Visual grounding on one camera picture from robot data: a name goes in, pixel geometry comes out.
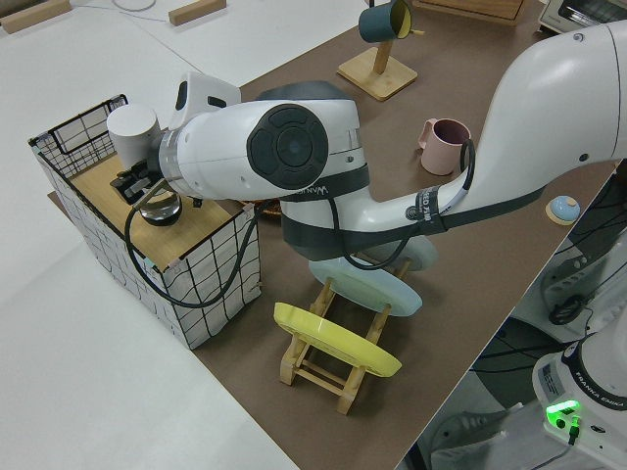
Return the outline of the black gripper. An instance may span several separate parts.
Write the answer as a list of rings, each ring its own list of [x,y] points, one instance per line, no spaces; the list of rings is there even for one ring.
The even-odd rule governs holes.
[[[111,186],[127,204],[135,204],[144,195],[147,179],[154,186],[164,178],[160,164],[161,139],[153,139],[148,147],[146,161],[121,171],[111,181]]]

